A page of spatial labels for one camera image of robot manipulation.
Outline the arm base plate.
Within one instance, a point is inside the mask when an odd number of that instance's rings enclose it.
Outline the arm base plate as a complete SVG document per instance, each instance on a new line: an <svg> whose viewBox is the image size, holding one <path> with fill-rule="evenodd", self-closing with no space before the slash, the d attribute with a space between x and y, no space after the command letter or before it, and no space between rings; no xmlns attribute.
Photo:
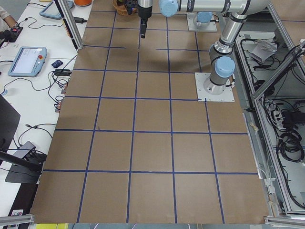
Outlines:
<svg viewBox="0 0 305 229"><path fill-rule="evenodd" d="M217 32L216 20L210 11L188 12L186 17L189 31Z"/></svg>
<svg viewBox="0 0 305 229"><path fill-rule="evenodd" d="M210 73L195 73L197 100L199 102L234 102L234 82L218 86L210 81Z"/></svg>

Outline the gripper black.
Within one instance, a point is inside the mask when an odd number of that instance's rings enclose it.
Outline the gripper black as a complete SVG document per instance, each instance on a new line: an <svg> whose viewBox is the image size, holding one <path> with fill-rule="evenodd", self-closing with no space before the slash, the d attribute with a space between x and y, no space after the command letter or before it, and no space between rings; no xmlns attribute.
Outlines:
<svg viewBox="0 0 305 229"><path fill-rule="evenodd" d="M144 39L147 29L147 19L152 15L153 1L152 0L135 0L138 15L141 18L140 35Z"/></svg>

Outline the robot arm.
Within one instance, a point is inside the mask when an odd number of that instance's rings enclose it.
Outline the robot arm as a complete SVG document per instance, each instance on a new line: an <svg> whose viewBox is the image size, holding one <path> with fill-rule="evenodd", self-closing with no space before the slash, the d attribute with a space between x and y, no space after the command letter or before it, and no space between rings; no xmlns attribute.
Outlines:
<svg viewBox="0 0 305 229"><path fill-rule="evenodd" d="M127 10L127 14L131 15L134 9L137 9L138 16L141 19L140 35L144 39L146 35L148 19L152 15L153 1L152 0L125 0L124 6Z"/></svg>
<svg viewBox="0 0 305 229"><path fill-rule="evenodd" d="M203 83L207 93L221 95L227 80L235 70L231 53L238 33L247 16L260 12L269 2L268 0L161 0L159 8L161 14L166 17L171 17L178 11L229 13L219 40L209 50L213 70Z"/></svg>

